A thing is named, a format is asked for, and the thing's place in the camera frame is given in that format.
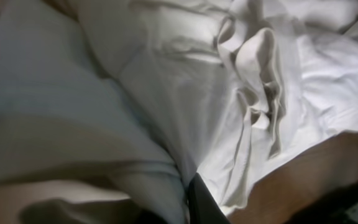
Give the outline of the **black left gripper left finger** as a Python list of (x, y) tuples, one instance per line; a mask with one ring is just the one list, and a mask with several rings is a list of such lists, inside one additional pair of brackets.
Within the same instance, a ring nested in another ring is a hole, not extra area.
[(139, 213), (134, 224), (167, 224), (167, 222), (153, 212), (143, 210)]

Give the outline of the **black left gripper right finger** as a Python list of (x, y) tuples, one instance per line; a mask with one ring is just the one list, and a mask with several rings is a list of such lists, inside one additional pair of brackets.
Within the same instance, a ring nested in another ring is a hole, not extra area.
[(230, 224), (199, 173), (195, 174), (188, 186), (187, 198), (191, 224)]

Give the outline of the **white Puma t-shirt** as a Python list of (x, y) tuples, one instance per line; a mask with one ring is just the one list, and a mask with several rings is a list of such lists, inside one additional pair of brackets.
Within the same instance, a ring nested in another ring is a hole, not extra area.
[(358, 1), (0, 1), (0, 184), (185, 223), (358, 131)]

